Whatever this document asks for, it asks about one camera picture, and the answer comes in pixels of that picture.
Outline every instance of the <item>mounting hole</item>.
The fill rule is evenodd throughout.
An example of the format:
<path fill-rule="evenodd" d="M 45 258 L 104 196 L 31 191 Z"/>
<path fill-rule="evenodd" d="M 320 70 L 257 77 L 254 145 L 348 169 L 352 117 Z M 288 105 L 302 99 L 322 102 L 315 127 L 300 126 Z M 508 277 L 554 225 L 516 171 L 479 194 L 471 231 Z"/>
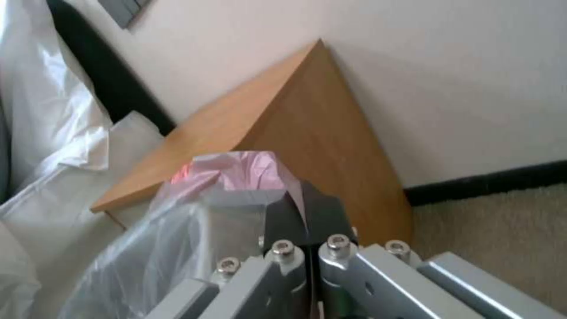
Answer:
<path fill-rule="evenodd" d="M 365 282 L 364 287 L 366 288 L 366 293 L 368 293 L 370 296 L 374 296 L 374 288 L 369 282 Z"/>
<path fill-rule="evenodd" d="M 272 302 L 272 294 L 268 291 L 268 293 L 266 294 L 266 308 L 270 306 L 271 302 Z"/>
<path fill-rule="evenodd" d="M 390 244 L 390 247 L 395 250 L 404 250 L 404 246 L 402 246 L 402 244 L 398 242 L 393 242 L 392 244 Z"/>

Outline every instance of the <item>black skirting board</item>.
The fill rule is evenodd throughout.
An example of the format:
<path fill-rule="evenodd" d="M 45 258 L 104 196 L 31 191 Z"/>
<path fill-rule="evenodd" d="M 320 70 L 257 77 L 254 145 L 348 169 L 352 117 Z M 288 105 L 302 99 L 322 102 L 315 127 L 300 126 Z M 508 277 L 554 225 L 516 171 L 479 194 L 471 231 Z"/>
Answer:
<path fill-rule="evenodd" d="M 91 78 L 95 94 L 115 123 L 138 111 L 169 134 L 175 123 L 83 16 L 64 0 L 47 0 L 57 32 Z"/>
<path fill-rule="evenodd" d="M 567 182 L 567 161 L 558 161 L 447 182 L 406 188 L 412 206 L 544 187 Z"/>

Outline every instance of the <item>hex socket bolt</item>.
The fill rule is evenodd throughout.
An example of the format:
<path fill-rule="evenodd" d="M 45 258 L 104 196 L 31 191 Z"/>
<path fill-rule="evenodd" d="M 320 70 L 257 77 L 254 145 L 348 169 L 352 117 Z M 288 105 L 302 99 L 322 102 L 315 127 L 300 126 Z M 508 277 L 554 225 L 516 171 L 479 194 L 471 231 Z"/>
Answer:
<path fill-rule="evenodd" d="M 293 260 L 295 245 L 289 240 L 278 240 L 272 245 L 274 259 L 279 262 Z"/>
<path fill-rule="evenodd" d="M 217 263 L 217 272 L 224 279 L 229 279 L 240 269 L 240 260 L 235 257 L 227 257 L 221 259 Z"/>
<path fill-rule="evenodd" d="M 343 234 L 334 234 L 327 238 L 329 254 L 334 258 L 345 258 L 350 254 L 350 239 Z"/>
<path fill-rule="evenodd" d="M 409 256 L 411 249 L 409 245 L 401 240 L 390 240 L 386 243 L 384 248 L 392 255 L 398 257 L 401 261 L 409 263 Z"/>

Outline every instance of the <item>clear plastic wrap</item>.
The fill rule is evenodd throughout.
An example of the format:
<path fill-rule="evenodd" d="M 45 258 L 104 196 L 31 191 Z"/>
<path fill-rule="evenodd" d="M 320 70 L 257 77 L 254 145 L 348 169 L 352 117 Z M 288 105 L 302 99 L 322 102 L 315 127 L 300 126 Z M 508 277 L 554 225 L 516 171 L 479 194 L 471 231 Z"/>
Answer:
<path fill-rule="evenodd" d="M 56 318 L 85 269 L 124 233 L 89 207 L 162 141 L 149 120 L 132 112 L 110 132 L 108 170 L 61 165 L 0 206 L 0 219 L 29 254 L 41 282 L 30 318 Z"/>
<path fill-rule="evenodd" d="M 195 158 L 97 257 L 59 318 L 144 318 L 184 278 L 208 280 L 223 257 L 261 254 L 265 206 L 286 191 L 303 212 L 299 181 L 273 153 Z"/>
<path fill-rule="evenodd" d="M 45 0 L 0 1 L 0 96 L 13 194 L 58 164 L 108 167 L 112 123 L 89 86 Z"/>

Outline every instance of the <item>carpet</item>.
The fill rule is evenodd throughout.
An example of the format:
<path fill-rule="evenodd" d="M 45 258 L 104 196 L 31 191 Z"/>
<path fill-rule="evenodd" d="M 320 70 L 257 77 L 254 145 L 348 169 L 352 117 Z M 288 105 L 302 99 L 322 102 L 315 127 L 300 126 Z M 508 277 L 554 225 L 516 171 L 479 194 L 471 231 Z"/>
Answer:
<path fill-rule="evenodd" d="M 567 184 L 414 208 L 412 249 L 451 251 L 567 314 Z"/>

